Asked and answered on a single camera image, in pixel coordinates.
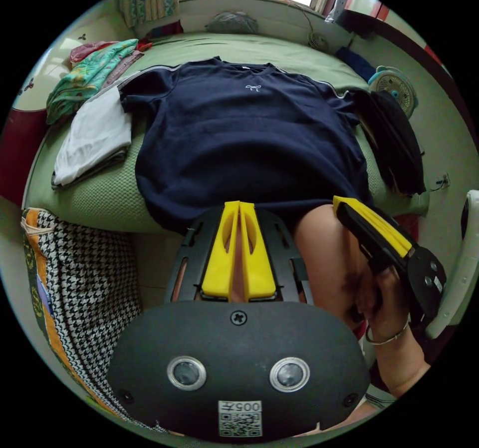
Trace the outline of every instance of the bed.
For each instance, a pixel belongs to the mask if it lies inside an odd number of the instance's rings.
[[[188,33],[164,37],[125,72],[125,75],[153,65],[177,65],[219,55],[223,60],[267,63],[288,72],[325,80],[341,93],[368,85],[339,59],[307,46],[260,35]],[[40,147],[25,189],[24,207],[48,210],[60,219],[92,228],[125,232],[161,232],[149,215],[135,179],[135,162],[142,145],[146,123],[134,120],[132,144],[122,164],[109,167],[69,188],[52,190],[51,175],[56,156],[69,130],[69,123],[50,130]],[[370,191],[375,204],[390,216],[425,216],[429,193],[412,198],[394,194],[382,180],[371,147],[361,126],[356,138],[367,161]]]

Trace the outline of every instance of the yellow handle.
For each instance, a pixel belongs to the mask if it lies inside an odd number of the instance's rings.
[[[240,202],[227,202],[211,251],[202,290],[209,297],[224,297],[231,301],[235,272],[236,237]],[[229,249],[226,246],[230,239]]]
[[[243,283],[246,301],[269,298],[276,292],[269,257],[261,234],[253,203],[239,204],[241,218],[241,250]]]
[[[346,203],[361,215],[376,231],[378,231],[386,241],[396,250],[401,258],[404,258],[413,247],[411,242],[399,233],[384,218],[379,216],[374,210],[361,203],[355,198],[333,197],[333,211],[336,215],[337,209],[341,203]]]

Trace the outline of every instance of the folded white cloth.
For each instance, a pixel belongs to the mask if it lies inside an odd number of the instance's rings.
[[[53,185],[72,183],[131,145],[131,114],[123,111],[118,85],[137,73],[119,78],[81,106],[57,155]]]

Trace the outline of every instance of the white piping stripe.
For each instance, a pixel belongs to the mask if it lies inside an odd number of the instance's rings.
[[[131,76],[129,79],[125,80],[124,82],[122,82],[119,86],[118,86],[118,90],[121,90],[121,88],[123,88],[124,85],[128,84],[130,81],[134,80],[136,77],[138,77],[139,75],[143,74],[143,73],[146,73],[146,72],[149,72],[151,70],[155,70],[157,68],[162,68],[164,70],[169,70],[171,72],[174,72],[176,70],[178,70],[180,67],[182,67],[183,65],[187,64],[187,63],[192,63],[192,62],[205,62],[207,60],[213,60],[215,59],[215,57],[210,57],[210,58],[200,58],[199,60],[191,60],[189,62],[185,62],[185,63],[180,63],[179,65],[176,65],[174,67],[170,67],[170,66],[167,66],[167,65],[154,65],[152,67],[148,67],[144,70],[141,70],[140,72],[136,73],[135,75]],[[277,70],[279,70],[280,72],[282,73],[286,73],[286,74],[289,74],[289,72],[287,72],[286,70],[283,70],[281,67],[277,67],[275,65],[273,65],[273,67],[275,67]],[[316,82],[316,83],[323,83],[324,85],[327,85],[334,93],[334,95],[336,96],[336,98],[340,98],[340,99],[343,99],[348,93],[349,93],[349,90],[346,90],[342,95],[338,95],[338,92],[336,91],[336,89],[328,82],[325,82],[324,80],[314,80],[314,78],[311,78],[311,77],[308,77],[307,75],[304,75],[304,74],[301,74],[303,75],[304,77],[307,77],[307,78],[310,78],[312,81]]]

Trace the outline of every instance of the houndstooth pillow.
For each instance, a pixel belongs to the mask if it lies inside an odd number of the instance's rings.
[[[67,223],[45,210],[37,226],[54,228],[39,237],[39,248],[47,258],[55,328],[72,368],[120,418],[150,428],[131,419],[106,379],[121,332],[142,313],[130,236]]]

